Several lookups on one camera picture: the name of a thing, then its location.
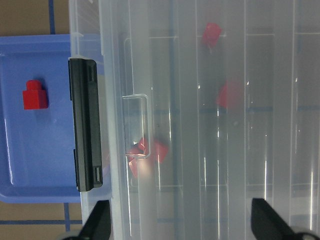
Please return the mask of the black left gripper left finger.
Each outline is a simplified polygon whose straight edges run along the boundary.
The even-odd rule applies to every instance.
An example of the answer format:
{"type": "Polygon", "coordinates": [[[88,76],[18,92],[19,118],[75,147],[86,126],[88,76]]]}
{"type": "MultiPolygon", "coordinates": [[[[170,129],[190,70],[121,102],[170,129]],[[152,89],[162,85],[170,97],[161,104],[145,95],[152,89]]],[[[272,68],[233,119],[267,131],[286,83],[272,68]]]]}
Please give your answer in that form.
{"type": "Polygon", "coordinates": [[[111,236],[111,211],[108,200],[96,202],[86,223],[81,229],[78,240],[109,240],[111,236]]]}

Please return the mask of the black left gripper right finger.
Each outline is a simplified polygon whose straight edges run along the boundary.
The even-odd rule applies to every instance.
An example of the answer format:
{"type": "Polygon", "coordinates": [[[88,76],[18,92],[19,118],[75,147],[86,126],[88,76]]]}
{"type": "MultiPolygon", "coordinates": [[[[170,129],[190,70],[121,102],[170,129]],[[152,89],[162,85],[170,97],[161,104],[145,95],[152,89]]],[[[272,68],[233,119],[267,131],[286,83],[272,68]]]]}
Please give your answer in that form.
{"type": "Polygon", "coordinates": [[[307,240],[304,232],[293,229],[263,198],[251,201],[251,231],[256,240],[307,240]]]}

